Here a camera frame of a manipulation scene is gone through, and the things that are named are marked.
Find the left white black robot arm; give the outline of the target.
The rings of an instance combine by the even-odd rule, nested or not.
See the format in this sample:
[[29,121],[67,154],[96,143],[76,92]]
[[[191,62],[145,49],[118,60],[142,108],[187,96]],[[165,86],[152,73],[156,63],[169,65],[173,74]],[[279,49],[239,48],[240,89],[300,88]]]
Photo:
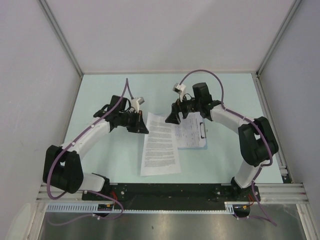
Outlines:
[[51,145],[46,150],[43,182],[66,193],[93,191],[98,199],[107,199],[111,193],[108,178],[85,173],[81,161],[101,138],[117,127],[124,127],[130,133],[148,134],[140,109],[144,101],[143,97],[127,99],[113,95],[110,103],[93,115],[83,133],[70,142]]

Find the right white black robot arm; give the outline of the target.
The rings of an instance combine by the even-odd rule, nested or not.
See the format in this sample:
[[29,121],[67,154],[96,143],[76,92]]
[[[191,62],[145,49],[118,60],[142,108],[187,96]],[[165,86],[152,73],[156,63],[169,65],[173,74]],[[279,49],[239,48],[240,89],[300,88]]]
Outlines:
[[173,91],[178,99],[171,105],[171,112],[165,122],[179,125],[190,113],[199,113],[202,118],[219,123],[238,135],[243,162],[237,174],[231,179],[231,196],[242,201],[253,190],[253,184],[263,167],[272,165],[272,157],[279,151],[279,145],[265,117],[248,118],[225,106],[222,100],[214,100],[205,82],[192,87],[193,96],[186,97],[186,87],[177,83]]

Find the white paper sheet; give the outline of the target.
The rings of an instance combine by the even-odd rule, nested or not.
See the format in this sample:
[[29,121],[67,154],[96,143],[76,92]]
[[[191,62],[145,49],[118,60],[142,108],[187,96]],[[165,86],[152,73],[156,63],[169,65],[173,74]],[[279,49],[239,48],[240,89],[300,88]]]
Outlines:
[[178,145],[173,124],[151,112],[147,115],[140,175],[159,176],[181,173]]

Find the metal clipboard clip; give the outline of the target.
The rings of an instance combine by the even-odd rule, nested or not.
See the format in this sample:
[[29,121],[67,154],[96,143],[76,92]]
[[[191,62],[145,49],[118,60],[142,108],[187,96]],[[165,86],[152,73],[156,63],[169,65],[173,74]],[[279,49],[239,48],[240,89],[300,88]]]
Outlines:
[[200,138],[206,139],[207,138],[207,130],[204,122],[199,123],[199,129],[200,129]]

